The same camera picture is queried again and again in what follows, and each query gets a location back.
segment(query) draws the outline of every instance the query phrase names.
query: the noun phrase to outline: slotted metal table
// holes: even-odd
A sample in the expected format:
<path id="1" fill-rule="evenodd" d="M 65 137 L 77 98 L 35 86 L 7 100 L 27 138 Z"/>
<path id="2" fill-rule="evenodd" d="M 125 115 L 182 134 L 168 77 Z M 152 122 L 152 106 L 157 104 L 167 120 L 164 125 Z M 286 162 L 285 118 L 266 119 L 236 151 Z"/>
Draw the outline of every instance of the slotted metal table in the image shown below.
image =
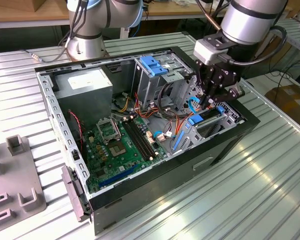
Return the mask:
<path id="1" fill-rule="evenodd" d="M 286 18 L 278 21 L 277 25 L 285 28 L 287 33 L 286 41 L 300 50 L 300 22 L 292 18 Z M 273 33 L 278 37 L 281 37 L 281 33 L 277 31 L 274 31 Z"/>
<path id="2" fill-rule="evenodd" d="M 192 58 L 195 40 L 180 32 L 106 41 L 110 55 L 179 46 Z M 53 59 L 59 47 L 32 49 Z M 68 62 L 64 54 L 56 63 Z M 77 222 L 61 178 L 61 157 L 34 72 L 22 51 L 0 53 L 0 143 L 28 137 L 47 208 L 0 231 L 0 239 L 94 239 Z M 300 239 L 300 127 L 242 81 L 240 99 L 260 119 L 220 163 L 130 217 L 99 239 Z"/>

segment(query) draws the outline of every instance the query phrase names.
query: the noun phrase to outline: gray plastic holder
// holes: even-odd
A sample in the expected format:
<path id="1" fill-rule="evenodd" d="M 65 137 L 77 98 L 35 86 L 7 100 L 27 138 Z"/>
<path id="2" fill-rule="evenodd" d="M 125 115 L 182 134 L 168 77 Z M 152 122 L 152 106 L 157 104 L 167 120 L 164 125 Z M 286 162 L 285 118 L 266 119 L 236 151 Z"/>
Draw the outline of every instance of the gray plastic holder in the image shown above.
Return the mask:
<path id="1" fill-rule="evenodd" d="M 46 206 L 28 139 L 7 137 L 0 144 L 0 231 Z"/>

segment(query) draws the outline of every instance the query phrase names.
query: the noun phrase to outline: green circuit board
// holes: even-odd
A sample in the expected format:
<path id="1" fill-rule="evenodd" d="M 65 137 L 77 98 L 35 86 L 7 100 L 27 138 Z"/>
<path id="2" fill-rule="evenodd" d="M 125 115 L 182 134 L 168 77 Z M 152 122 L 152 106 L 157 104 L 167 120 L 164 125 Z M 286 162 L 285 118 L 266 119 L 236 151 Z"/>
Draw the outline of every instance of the green circuit board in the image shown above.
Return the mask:
<path id="1" fill-rule="evenodd" d="M 133 122 L 141 128 L 141 131 L 148 131 L 142 118 L 135 118 Z M 112 140 L 108 144 L 104 144 L 102 135 L 97 127 L 83 132 L 87 142 L 86 165 L 90 177 L 86 183 L 90 193 L 97 192 L 103 187 L 111 185 L 167 157 L 164 150 L 155 144 L 155 146 L 150 145 L 150 147 L 158 155 L 153 160 L 145 160 L 126 132 L 123 124 L 121 122 L 116 124 L 121 134 L 121 140 Z M 105 135 L 104 132 L 112 133 L 109 125 L 105 127 L 106 129 L 103 129 L 103 126 L 101 129 L 103 136 Z"/>

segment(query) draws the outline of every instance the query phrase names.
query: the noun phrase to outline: wooden shelf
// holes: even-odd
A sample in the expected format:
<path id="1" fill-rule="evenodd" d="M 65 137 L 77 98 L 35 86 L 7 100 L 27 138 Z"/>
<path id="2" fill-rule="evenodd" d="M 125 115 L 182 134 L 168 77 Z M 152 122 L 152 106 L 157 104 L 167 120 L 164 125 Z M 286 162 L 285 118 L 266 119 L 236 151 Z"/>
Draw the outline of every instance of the wooden shelf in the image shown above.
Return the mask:
<path id="1" fill-rule="evenodd" d="M 291 8 L 287 6 L 286 10 L 291 11 Z M 202 14 L 200 8 L 196 4 L 180 6 L 173 1 L 151 2 L 149 4 L 148 12 L 149 16 L 182 16 Z M 68 19 L 69 14 L 65 0 L 46 0 L 36 12 L 21 11 L 0 6 L 0 23 Z"/>

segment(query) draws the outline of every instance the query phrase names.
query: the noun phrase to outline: cardboard box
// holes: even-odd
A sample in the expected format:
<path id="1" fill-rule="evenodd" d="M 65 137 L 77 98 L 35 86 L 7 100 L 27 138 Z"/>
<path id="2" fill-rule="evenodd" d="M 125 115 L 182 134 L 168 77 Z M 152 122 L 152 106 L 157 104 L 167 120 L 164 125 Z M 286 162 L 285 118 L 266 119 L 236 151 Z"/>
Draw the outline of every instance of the cardboard box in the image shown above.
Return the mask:
<path id="1" fill-rule="evenodd" d="M 1 7 L 35 12 L 46 0 L 0 0 Z"/>
<path id="2" fill-rule="evenodd" d="M 268 91 L 265 97 L 300 125 L 300 87 L 297 85 L 279 87 L 275 100 L 276 92 L 275 87 Z"/>

